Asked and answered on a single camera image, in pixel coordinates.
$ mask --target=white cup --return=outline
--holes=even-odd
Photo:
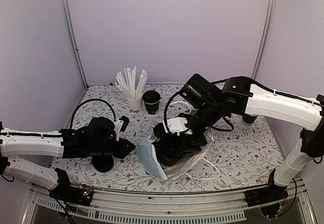
[[[143,106],[142,106],[142,97],[139,99],[127,99],[128,105],[130,106],[130,112],[133,114],[137,114],[142,112]]]

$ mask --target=back wall panel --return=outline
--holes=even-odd
[[[268,0],[69,0],[89,84],[123,67],[150,83],[251,75]]]

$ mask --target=metal vent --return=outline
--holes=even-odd
[[[43,197],[38,197],[38,205],[47,207],[52,210],[63,211],[55,200],[49,200]],[[197,217],[141,217],[122,214],[110,214],[104,211],[87,210],[80,212],[71,212],[75,216],[80,216],[87,219],[100,220],[102,222],[116,224],[212,224],[212,223],[233,223],[246,220],[243,211],[233,213],[197,216]]]

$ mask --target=patterned surface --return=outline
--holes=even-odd
[[[147,85],[145,91],[150,89],[155,89],[161,94],[159,112],[155,116],[148,116],[145,110],[139,114],[130,114],[124,96],[114,86],[92,86],[88,89],[84,100],[91,98],[107,100],[113,106],[117,118],[122,115],[129,117],[130,124],[121,137],[137,144],[152,132],[152,127],[162,122],[163,108],[180,86]],[[187,106],[181,104],[172,105],[168,116],[175,116],[186,109]],[[112,114],[104,104],[90,102],[81,107],[76,114],[74,127],[84,126],[95,116],[112,119]],[[161,181],[145,172],[135,151],[125,159],[114,158],[114,167],[107,173],[97,172],[91,165],[90,158],[56,158],[53,160],[52,168],[58,167],[67,171],[75,184],[86,183],[98,188],[141,192],[218,191],[265,184],[269,171],[282,162],[278,144],[267,122],[264,117],[258,117],[252,126],[246,126],[237,115],[233,115],[230,121],[235,129],[231,132],[213,131],[215,142],[206,156],[221,171],[220,178],[216,180],[193,180],[183,176],[173,181]],[[223,121],[217,122],[217,126],[227,127]],[[217,176],[213,168],[204,161],[191,169],[190,174],[196,178]]]

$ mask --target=tabletop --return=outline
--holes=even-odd
[[[130,123],[122,138],[138,144],[152,133],[152,128],[163,121],[163,109],[171,95],[181,85],[146,85],[144,91],[156,90],[161,95],[159,111],[150,116],[145,112],[130,112],[125,96],[115,86],[91,86],[83,98],[104,99],[109,102],[117,118],[122,115],[130,119]],[[187,109],[186,105],[176,104],[169,107],[168,117],[174,117]],[[75,115],[74,128],[80,128],[90,122],[93,117],[104,116],[112,119],[109,108],[101,102],[89,102],[83,105]],[[230,132],[213,131],[214,143],[211,145],[206,159],[215,164],[221,175],[214,180],[194,180],[183,175],[176,180],[162,181],[150,175],[142,167],[136,152],[131,152],[125,159],[114,157],[113,169],[106,173],[98,172],[91,165],[91,158],[62,159],[54,158],[52,168],[65,170],[73,184],[87,184],[100,189],[116,189],[137,192],[188,193],[223,191],[259,186],[267,183],[269,172],[283,161],[279,146],[272,131],[262,116],[247,126],[241,116],[232,115],[229,120],[234,125]],[[223,120],[216,123],[218,128],[228,127]],[[218,173],[206,164],[198,162],[191,170],[194,178],[213,178]]]

